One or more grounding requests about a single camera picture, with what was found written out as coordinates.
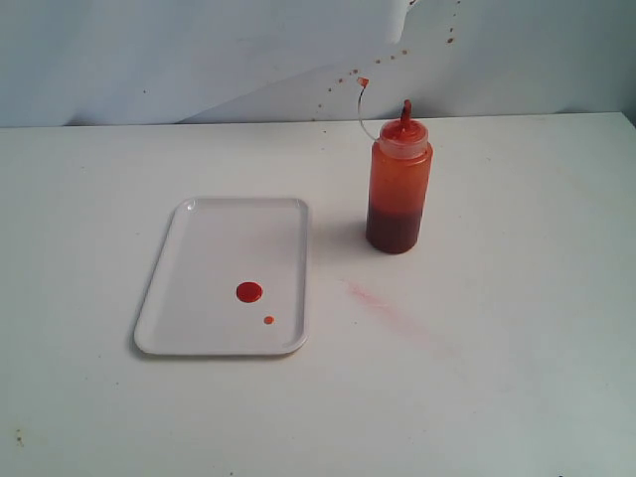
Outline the red sauce blob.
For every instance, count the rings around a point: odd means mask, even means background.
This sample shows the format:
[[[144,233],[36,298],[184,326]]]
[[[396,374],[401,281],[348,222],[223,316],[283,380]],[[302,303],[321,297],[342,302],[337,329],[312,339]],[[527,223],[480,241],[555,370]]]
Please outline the red sauce blob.
[[[262,286],[254,281],[244,281],[236,288],[236,297],[242,303],[254,303],[263,295]]]

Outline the red sauce squeeze bottle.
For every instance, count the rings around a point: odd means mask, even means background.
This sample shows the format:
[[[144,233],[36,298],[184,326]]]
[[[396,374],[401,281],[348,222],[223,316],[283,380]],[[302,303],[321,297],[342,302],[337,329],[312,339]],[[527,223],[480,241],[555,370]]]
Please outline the red sauce squeeze bottle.
[[[412,116],[406,99],[398,118],[371,135],[366,239],[388,254],[411,250],[418,241],[433,162],[427,127]]]

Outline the white rectangular plastic tray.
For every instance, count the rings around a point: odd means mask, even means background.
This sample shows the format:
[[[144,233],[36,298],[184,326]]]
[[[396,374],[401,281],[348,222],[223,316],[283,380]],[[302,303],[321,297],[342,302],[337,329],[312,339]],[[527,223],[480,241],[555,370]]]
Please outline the white rectangular plastic tray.
[[[309,208],[289,198],[193,198],[172,217],[133,339],[154,356],[282,356],[305,342]],[[254,303],[237,286],[263,288]],[[275,322],[265,325],[265,316]]]

